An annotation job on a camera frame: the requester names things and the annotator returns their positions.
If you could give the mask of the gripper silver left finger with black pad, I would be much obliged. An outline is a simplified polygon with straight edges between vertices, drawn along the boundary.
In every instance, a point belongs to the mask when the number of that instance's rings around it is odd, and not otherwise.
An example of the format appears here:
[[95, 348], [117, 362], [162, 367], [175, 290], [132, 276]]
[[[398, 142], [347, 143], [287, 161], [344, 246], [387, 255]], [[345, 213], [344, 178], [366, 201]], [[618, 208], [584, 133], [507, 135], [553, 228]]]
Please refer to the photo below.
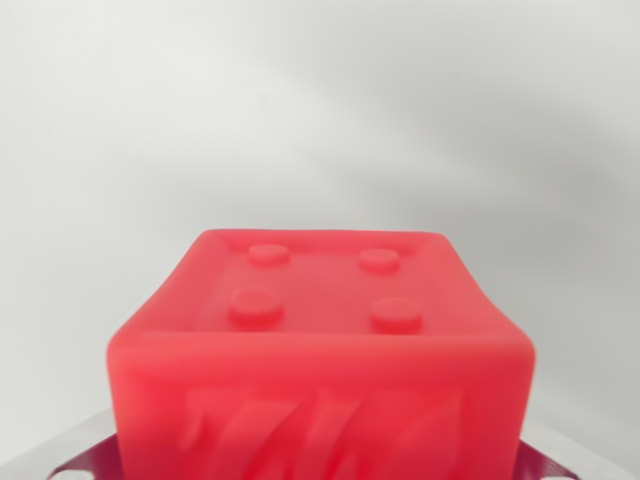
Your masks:
[[81, 479], [122, 479], [116, 428], [104, 410], [14, 459], [15, 479], [52, 479], [75, 471]]

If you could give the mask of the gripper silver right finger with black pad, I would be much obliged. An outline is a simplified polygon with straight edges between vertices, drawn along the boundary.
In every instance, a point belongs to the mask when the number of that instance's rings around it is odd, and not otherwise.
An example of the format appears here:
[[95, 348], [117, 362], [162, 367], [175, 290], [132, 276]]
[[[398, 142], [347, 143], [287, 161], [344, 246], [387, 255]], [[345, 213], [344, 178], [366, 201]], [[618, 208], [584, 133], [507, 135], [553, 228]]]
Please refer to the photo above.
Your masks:
[[525, 424], [515, 479], [629, 479], [622, 467], [544, 424]]

